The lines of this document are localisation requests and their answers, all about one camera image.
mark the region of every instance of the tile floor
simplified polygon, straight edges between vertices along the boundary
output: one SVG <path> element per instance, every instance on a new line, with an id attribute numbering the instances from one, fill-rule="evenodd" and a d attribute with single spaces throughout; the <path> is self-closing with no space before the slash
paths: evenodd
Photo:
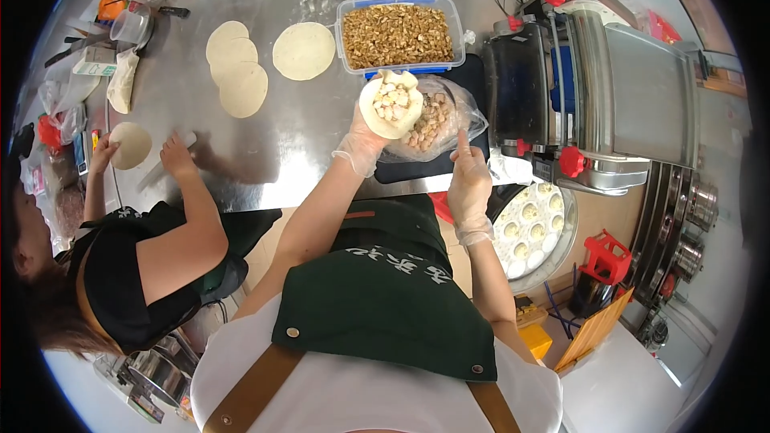
<path id="1" fill-rule="evenodd" d="M 565 259 L 559 270 L 548 281 L 551 289 L 556 291 L 569 285 L 572 281 L 572 264 L 583 264 L 587 260 L 586 249 L 583 241 L 588 236 L 595 236 L 606 229 L 616 239 L 621 241 L 627 247 L 633 239 L 636 229 L 636 221 L 641 209 L 641 203 L 644 199 L 644 188 L 632 188 L 622 197 L 602 197 L 595 194 L 575 192 L 577 198 L 578 227 L 577 236 L 570 254 Z M 273 255 L 276 252 L 278 239 L 284 230 L 286 222 L 294 213 L 295 207 L 284 209 L 284 216 L 281 217 L 270 231 L 265 234 L 255 248 L 246 256 L 249 263 L 249 275 L 245 279 L 243 288 L 246 292 L 259 282 L 267 272 Z M 468 297 L 471 297 L 470 288 L 470 260 L 465 249 L 457 244 L 457 237 L 454 235 L 452 225 L 439 219 L 441 235 L 447 244 L 449 260 L 454 272 L 454 280 L 460 286 Z M 570 291 L 564 292 L 564 298 L 568 297 Z M 536 304 L 547 303 L 547 295 L 544 286 L 538 286 L 527 294 Z"/>

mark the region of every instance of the yellow box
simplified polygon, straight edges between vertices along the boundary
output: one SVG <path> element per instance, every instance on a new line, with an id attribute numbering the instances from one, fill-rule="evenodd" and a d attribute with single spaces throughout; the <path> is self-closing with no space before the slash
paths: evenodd
<path id="1" fill-rule="evenodd" d="M 525 340 L 527 348 L 532 352 L 535 359 L 541 360 L 551 347 L 553 340 L 540 324 L 531 324 L 526 328 L 519 330 L 521 339 Z"/>

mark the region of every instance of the stainless steel table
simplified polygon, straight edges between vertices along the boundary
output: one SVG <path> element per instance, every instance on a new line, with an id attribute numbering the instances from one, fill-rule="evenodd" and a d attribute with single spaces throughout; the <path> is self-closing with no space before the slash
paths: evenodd
<path id="1" fill-rule="evenodd" d="M 168 176 L 137 191 L 136 185 L 158 161 L 172 129 L 196 131 L 209 145 L 202 172 L 221 211 L 299 205 L 331 162 L 331 152 L 348 131 L 353 102 L 365 83 L 345 72 L 335 59 L 311 81 L 291 81 L 273 66 L 273 44 L 292 24 L 314 21 L 330 26 L 342 0 L 168 0 L 190 9 L 187 19 L 160 17 L 136 72 L 129 115 L 109 107 L 109 128 L 121 121 L 142 125 L 152 135 L 150 156 L 138 168 L 115 172 L 120 202 L 149 210 L 159 200 L 178 197 Z M 492 24 L 505 16 L 493 0 L 453 0 L 464 30 L 477 39 L 477 51 Z M 259 63 L 269 77 L 262 108 L 252 117 L 230 117 L 219 104 L 219 91 L 205 56 L 209 34 L 227 20 L 249 28 Z M 383 185 L 364 181 L 357 198 L 388 197 L 446 190 L 451 175 Z"/>

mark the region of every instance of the gloved hand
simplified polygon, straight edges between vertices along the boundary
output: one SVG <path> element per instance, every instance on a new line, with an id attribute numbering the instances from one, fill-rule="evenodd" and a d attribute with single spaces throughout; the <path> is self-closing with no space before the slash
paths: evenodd
<path id="1" fill-rule="evenodd" d="M 348 159 L 356 174 L 371 178 L 377 168 L 377 159 L 389 142 L 389 139 L 381 138 L 367 126 L 356 101 L 351 130 L 345 134 L 340 145 L 332 152 L 332 157 L 342 156 Z"/>
<path id="2" fill-rule="evenodd" d="M 466 130 L 457 134 L 457 150 L 449 159 L 454 162 L 454 171 L 447 202 L 457 240 L 463 246 L 470 246 L 485 239 L 494 239 L 492 221 L 486 217 L 486 201 L 492 194 L 492 177 L 486 168 L 484 153 L 468 144 Z"/>

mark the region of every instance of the dough press machine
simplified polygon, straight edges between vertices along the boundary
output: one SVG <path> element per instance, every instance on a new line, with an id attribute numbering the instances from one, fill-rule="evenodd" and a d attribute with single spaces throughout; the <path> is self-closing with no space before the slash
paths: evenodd
<path id="1" fill-rule="evenodd" d="M 695 169 L 701 52 L 638 28 L 618 0 L 529 0 L 495 23 L 482 53 L 490 143 L 605 196 L 644 184 L 651 160 Z"/>

